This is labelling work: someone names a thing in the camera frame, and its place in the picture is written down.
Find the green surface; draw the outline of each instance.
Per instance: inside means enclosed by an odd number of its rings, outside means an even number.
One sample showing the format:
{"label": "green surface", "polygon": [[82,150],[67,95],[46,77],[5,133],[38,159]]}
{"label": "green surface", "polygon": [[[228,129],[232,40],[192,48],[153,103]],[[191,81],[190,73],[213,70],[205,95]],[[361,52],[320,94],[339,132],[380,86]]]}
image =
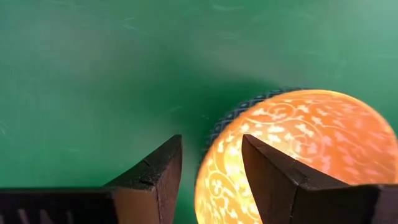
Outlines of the green surface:
{"label": "green surface", "polygon": [[395,0],[0,0],[0,187],[101,185],[275,86],[344,91],[398,129]]}

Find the green background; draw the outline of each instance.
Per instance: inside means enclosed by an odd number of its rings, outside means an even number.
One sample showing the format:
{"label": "green background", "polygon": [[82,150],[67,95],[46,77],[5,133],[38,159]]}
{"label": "green background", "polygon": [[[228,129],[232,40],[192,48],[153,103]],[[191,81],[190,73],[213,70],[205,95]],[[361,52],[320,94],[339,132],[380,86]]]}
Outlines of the green background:
{"label": "green background", "polygon": [[338,90],[398,128],[395,0],[0,0],[0,187],[102,185],[277,86]]}

